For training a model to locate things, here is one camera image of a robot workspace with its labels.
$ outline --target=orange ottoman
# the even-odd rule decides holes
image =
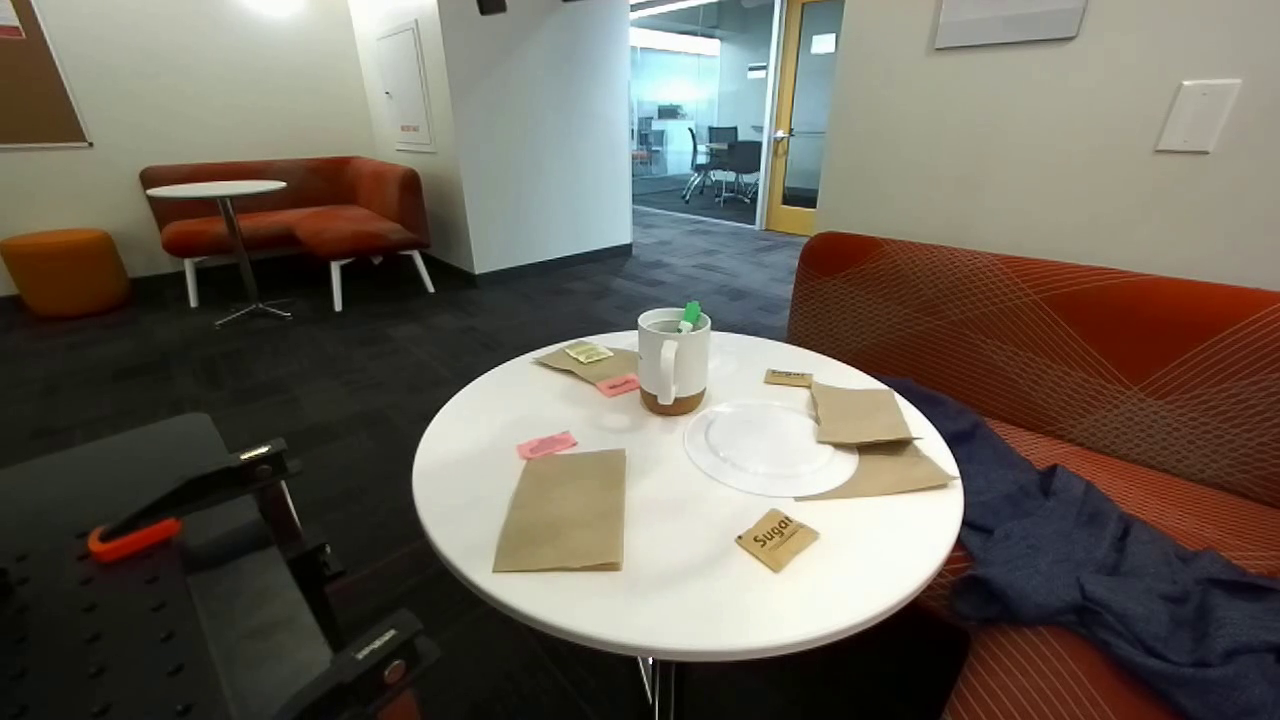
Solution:
[[[98,229],[52,229],[0,242],[31,316],[93,316],[129,299],[121,251]]]

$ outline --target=orange sofa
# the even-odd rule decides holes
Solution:
[[[200,180],[283,180],[283,192],[234,202],[234,223],[246,251],[306,251],[328,263],[330,312],[344,312],[344,263],[359,258],[409,258],[426,291],[434,291],[422,248],[426,213],[413,167],[366,155],[291,155],[291,159],[200,159],[150,165],[154,183]],[[168,258],[184,263],[186,306],[200,309],[195,263],[232,258],[227,229],[210,202],[154,202],[147,208]]]
[[[801,251],[789,338],[959,402],[1180,548],[1280,577],[1280,291],[819,233]],[[1086,636],[979,624],[946,716],[1174,708]]]

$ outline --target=table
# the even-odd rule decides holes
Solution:
[[[635,348],[635,332],[587,342]],[[964,492],[957,461],[905,402],[901,413],[921,451],[957,477],[946,487],[776,501],[715,483],[688,466],[683,433],[715,406],[762,402],[808,413],[804,390],[762,384],[766,369],[876,390],[873,377],[841,360],[780,342],[715,332],[707,395],[700,413],[673,419],[649,417],[640,395],[609,402],[580,381],[540,369],[540,353],[516,355],[459,390],[434,413],[413,461],[415,516],[442,564],[482,602],[540,632],[657,665],[808,653],[857,636],[921,596],[959,534]],[[516,443],[551,433],[571,433],[580,451],[628,451],[620,574],[492,574],[522,466]],[[783,507],[819,534],[780,577],[734,548],[734,534],[766,507]]]
[[[220,316],[217,325],[232,325],[246,312],[269,312],[269,316],[283,316],[291,319],[291,312],[283,309],[271,309],[271,306],[259,306],[259,291],[257,291],[257,278],[251,278],[251,263],[246,263],[246,248],[242,248],[242,233],[234,223],[234,196],[269,196],[269,192],[278,192],[283,180],[200,180],[200,183],[154,183],[147,190],[147,196],[154,202],[217,202],[224,223],[227,223],[227,238],[234,246],[234,263],[238,263],[238,280],[242,280],[242,291],[246,291],[246,306]]]

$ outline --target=floor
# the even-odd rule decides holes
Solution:
[[[344,577],[348,632],[413,610],[438,660],[422,677],[431,720],[649,716],[635,665],[560,646],[486,610],[431,556],[409,466],[431,413],[482,369],[580,332],[628,330],[640,309],[700,299],[715,330],[783,338],[801,242],[742,223],[635,208],[635,246],[468,280],[431,263],[352,263],[348,312],[328,312],[318,263],[269,260],[259,289],[295,319],[210,319],[238,299],[234,274],[132,283],[132,306],[87,319],[31,319],[0,299],[0,466],[175,413],[207,413],[227,447],[286,440],[291,495]],[[964,636],[905,612],[810,657],[688,668],[683,716],[938,716]]]

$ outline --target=wall sign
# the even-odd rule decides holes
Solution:
[[[932,47],[1044,44],[1081,35],[1086,0],[944,0]]]
[[[375,74],[393,146],[402,154],[431,154],[422,44],[415,24],[401,24],[375,44]]]

